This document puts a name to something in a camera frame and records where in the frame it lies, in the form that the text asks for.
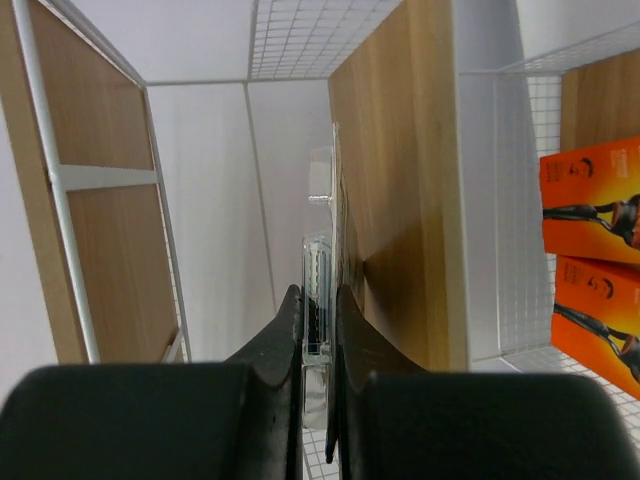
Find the metal post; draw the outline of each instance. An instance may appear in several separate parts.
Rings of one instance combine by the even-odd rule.
[[[151,113],[151,102],[149,101],[149,91],[147,87],[143,88],[144,104],[147,111],[147,124],[149,128],[149,141],[151,142],[151,153],[153,154],[153,164],[158,174],[158,191],[160,192],[160,201],[162,202],[162,214],[164,216],[164,224],[167,231],[167,241],[169,243],[169,253],[171,254],[171,266],[173,268],[173,278],[176,283],[176,295],[178,297],[178,308],[180,310],[180,318],[182,324],[182,334],[184,336],[184,344],[187,347],[187,360],[191,361],[191,343],[189,341],[189,330],[187,329],[187,315],[184,309],[184,299],[182,297],[182,283],[180,282],[180,271],[178,270],[178,253],[173,238],[173,227],[171,225],[171,215],[169,214],[169,202],[167,201],[167,190],[164,186],[164,177],[162,176],[162,165],[160,162],[160,153],[158,151],[158,143],[156,141],[156,131],[153,126],[153,115]]]
[[[146,82],[126,58],[113,44],[96,28],[78,8],[69,0],[48,0],[62,16],[78,29],[111,63],[118,67],[125,75],[144,87]]]
[[[33,98],[33,108],[42,141],[42,149],[51,182],[53,202],[58,213],[60,235],[69,264],[69,276],[71,278],[73,296],[78,308],[82,337],[87,349],[89,363],[98,363],[100,362],[100,354],[93,331],[91,311],[89,309],[89,301],[82,276],[82,265],[80,264],[80,257],[78,256],[76,237],[73,232],[73,222],[69,211],[67,192],[64,190],[58,178],[58,166],[60,165],[58,149],[53,125],[51,123],[51,116],[49,115],[49,104],[44,89],[42,72],[40,71],[38,49],[33,35],[27,0],[13,0],[13,11],[16,18],[18,38],[20,39],[22,56],[24,57],[29,89],[31,90],[31,96]]]

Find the wood grain surface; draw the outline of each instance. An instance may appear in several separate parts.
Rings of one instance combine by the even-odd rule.
[[[60,363],[87,361],[10,0],[0,0],[0,97]]]
[[[102,362],[158,362],[176,310],[154,185],[69,192]]]
[[[29,2],[60,163],[153,170],[142,91]]]
[[[640,135],[640,50],[562,77],[560,146],[587,147]]]
[[[467,368],[451,3],[405,0],[329,79],[365,316],[434,370]]]

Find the wooden panel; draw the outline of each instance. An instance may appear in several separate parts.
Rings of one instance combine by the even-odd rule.
[[[562,150],[640,135],[640,50],[562,78]]]
[[[70,192],[103,362],[157,362],[177,325],[155,186]]]
[[[467,367],[451,4],[405,0],[329,80],[365,315],[436,370]]]
[[[87,360],[9,0],[0,0],[0,95],[60,363]]]
[[[30,10],[60,162],[152,170],[142,91],[36,0]]]

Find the orange box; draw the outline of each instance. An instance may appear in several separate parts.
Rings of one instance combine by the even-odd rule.
[[[558,257],[551,343],[640,399],[640,271]]]
[[[549,253],[640,264],[640,137],[540,159]]]

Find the product box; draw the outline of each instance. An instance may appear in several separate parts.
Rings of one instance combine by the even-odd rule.
[[[640,264],[640,137],[540,159],[545,250]]]
[[[551,343],[640,399],[640,271],[558,257]]]

